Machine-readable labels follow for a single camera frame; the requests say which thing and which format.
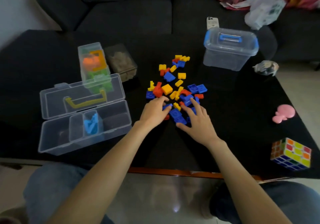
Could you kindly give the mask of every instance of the sofa armrest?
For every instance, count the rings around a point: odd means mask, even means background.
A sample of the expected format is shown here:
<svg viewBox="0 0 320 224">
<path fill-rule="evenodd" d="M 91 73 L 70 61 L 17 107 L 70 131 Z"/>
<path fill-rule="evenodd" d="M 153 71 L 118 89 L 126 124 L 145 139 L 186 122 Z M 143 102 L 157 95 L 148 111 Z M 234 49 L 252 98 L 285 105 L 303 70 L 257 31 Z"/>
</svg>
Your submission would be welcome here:
<svg viewBox="0 0 320 224">
<path fill-rule="evenodd" d="M 90 10 L 82 0 L 36 0 L 62 30 L 73 31 Z"/>
</svg>

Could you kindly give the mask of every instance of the person's left hand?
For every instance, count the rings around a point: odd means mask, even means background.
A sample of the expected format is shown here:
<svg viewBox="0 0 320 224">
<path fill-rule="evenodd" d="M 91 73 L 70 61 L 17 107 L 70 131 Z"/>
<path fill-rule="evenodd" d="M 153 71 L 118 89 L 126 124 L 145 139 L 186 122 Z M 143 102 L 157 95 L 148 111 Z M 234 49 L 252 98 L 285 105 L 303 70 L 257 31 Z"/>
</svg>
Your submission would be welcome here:
<svg viewBox="0 0 320 224">
<path fill-rule="evenodd" d="M 169 99 L 161 96 L 147 103 L 142 111 L 140 122 L 143 122 L 150 130 L 159 125 L 171 110 L 171 106 L 168 106 L 162 111 L 162 106 L 165 105 L 165 101 L 167 102 Z"/>
</svg>

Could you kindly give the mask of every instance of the forearm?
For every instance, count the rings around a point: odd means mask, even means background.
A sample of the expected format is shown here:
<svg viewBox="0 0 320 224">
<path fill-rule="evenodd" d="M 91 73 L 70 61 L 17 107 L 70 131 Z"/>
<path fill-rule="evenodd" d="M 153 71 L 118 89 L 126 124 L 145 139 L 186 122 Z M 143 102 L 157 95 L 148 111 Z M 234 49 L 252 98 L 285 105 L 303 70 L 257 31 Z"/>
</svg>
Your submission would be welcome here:
<svg viewBox="0 0 320 224">
<path fill-rule="evenodd" d="M 292 224 L 230 151 L 225 142 L 209 147 L 243 224 Z"/>
<path fill-rule="evenodd" d="M 100 223 L 149 131 L 137 121 L 79 182 L 48 223 Z"/>
</svg>

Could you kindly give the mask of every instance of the wall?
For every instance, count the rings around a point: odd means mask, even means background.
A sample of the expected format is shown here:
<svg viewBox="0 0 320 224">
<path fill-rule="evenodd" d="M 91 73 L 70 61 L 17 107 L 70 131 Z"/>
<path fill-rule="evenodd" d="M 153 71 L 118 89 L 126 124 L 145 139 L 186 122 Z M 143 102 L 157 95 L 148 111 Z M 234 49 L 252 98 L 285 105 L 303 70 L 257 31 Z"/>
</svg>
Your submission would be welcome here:
<svg viewBox="0 0 320 224">
<path fill-rule="evenodd" d="M 28 29 L 60 30 L 36 0 L 0 0 L 0 13 L 0 49 Z"/>
</svg>

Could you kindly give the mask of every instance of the rubik's cube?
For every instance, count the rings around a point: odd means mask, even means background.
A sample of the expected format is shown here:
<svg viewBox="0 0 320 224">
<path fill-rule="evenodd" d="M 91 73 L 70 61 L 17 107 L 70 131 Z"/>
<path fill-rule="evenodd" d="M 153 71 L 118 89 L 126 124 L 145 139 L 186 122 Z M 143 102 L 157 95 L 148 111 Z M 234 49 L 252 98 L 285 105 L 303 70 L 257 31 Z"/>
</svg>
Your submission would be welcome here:
<svg viewBox="0 0 320 224">
<path fill-rule="evenodd" d="M 311 149 L 289 138 L 272 144 L 271 158 L 292 171 L 310 168 Z"/>
</svg>

